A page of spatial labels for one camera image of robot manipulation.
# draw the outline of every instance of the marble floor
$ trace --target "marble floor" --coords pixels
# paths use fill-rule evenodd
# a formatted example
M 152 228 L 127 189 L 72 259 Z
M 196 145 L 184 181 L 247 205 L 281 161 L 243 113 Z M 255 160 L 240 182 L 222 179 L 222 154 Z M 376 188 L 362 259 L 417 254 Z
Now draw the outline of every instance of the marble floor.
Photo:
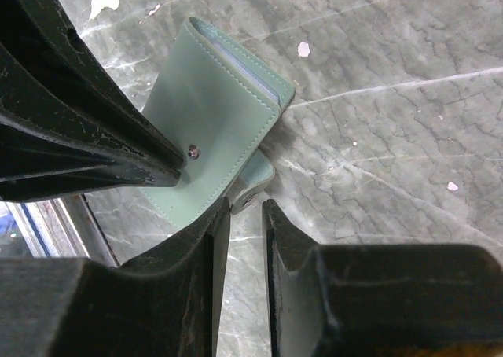
M 188 15 L 290 79 L 260 200 L 315 240 L 469 242 L 503 261 L 502 0 L 61 3 L 139 109 Z M 88 198 L 120 261 L 176 231 L 139 190 Z M 220 356 L 270 355 L 259 202 L 232 220 Z

